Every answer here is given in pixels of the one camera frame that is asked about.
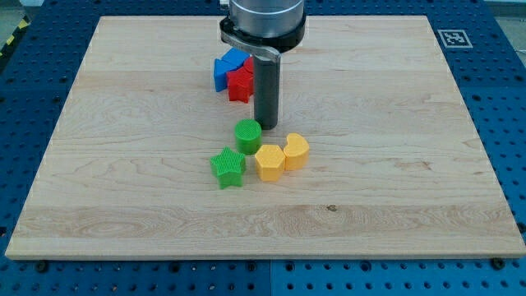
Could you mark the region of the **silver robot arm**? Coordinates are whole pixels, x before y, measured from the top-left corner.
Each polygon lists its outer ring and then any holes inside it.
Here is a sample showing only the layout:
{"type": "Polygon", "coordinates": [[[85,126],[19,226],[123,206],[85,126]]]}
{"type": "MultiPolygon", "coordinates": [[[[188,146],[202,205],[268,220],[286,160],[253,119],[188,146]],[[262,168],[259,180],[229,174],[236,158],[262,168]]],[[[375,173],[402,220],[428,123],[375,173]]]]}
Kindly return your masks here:
{"type": "Polygon", "coordinates": [[[264,62],[280,63],[281,55],[301,43],[306,13],[303,0],[228,0],[220,21],[220,38],[264,62]]]}

